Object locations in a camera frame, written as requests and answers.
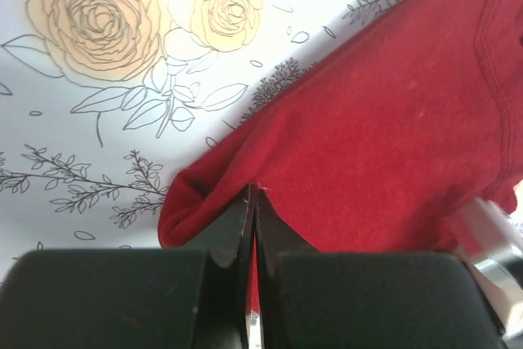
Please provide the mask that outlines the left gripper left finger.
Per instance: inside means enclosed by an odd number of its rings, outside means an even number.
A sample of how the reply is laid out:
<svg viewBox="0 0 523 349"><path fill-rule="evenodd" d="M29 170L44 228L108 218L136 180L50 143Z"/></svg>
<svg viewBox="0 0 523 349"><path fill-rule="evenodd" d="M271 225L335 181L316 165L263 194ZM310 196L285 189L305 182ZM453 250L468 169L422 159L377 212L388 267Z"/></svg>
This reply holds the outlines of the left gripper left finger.
<svg viewBox="0 0 523 349"><path fill-rule="evenodd" d="M1 287L4 348L245 348L253 188L179 248L26 253Z"/></svg>

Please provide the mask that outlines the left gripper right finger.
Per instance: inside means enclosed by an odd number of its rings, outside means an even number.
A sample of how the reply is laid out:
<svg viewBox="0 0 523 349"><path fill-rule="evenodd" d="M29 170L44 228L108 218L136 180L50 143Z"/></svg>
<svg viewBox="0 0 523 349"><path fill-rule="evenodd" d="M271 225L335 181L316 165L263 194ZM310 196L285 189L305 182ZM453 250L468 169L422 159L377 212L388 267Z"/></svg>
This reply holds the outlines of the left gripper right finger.
<svg viewBox="0 0 523 349"><path fill-rule="evenodd" d="M257 195L265 348L501 348L471 274L448 253L322 253Z"/></svg>

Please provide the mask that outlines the red t shirt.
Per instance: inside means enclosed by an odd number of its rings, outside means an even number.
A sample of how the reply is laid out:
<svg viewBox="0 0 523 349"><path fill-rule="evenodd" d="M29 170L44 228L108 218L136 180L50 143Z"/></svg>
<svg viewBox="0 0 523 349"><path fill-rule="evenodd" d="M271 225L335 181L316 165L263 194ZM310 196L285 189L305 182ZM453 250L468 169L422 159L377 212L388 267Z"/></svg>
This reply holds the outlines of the red t shirt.
<svg viewBox="0 0 523 349"><path fill-rule="evenodd" d="M455 245L471 198L512 213L522 179L522 0L404 0L175 177L182 245L246 186L316 248Z"/></svg>

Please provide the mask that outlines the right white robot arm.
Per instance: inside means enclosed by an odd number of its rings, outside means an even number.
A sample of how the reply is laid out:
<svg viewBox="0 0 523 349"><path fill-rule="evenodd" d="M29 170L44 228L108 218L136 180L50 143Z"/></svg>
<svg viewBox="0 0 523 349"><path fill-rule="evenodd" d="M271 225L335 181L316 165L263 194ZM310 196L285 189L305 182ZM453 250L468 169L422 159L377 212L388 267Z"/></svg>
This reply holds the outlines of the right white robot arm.
<svg viewBox="0 0 523 349"><path fill-rule="evenodd" d="M502 325L506 342L522 337L522 236L494 202L474 198L447 217L465 262Z"/></svg>

